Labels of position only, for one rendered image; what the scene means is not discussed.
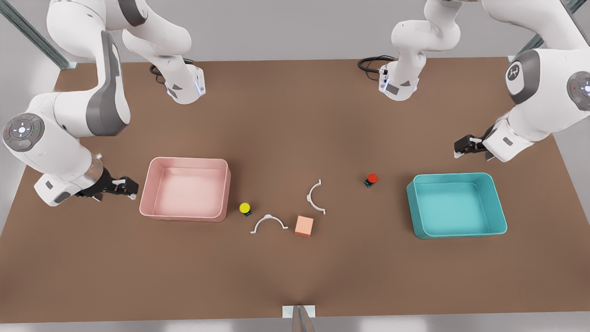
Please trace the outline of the blue storage box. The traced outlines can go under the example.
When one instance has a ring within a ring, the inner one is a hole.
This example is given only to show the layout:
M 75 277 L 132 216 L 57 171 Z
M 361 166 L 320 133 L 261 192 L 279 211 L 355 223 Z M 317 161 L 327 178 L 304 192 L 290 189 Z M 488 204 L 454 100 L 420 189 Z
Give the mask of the blue storage box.
M 487 173 L 420 174 L 406 187 L 415 236 L 453 239 L 503 235 L 507 221 Z

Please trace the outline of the pink storage box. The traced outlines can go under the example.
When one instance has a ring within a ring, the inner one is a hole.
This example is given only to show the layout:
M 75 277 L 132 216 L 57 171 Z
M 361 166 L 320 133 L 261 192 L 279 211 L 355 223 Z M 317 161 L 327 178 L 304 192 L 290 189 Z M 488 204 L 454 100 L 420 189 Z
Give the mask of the pink storage box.
M 157 157 L 139 211 L 154 220 L 220 222 L 227 216 L 230 169 L 223 159 Z

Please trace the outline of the orange cube block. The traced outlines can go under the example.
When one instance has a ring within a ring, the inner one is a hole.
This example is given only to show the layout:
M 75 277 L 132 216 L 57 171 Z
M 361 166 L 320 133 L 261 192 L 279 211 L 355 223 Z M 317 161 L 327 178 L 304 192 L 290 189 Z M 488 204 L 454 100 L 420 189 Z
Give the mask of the orange cube block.
M 295 226 L 295 234 L 304 237 L 310 237 L 313 228 L 314 219 L 310 217 L 298 216 Z

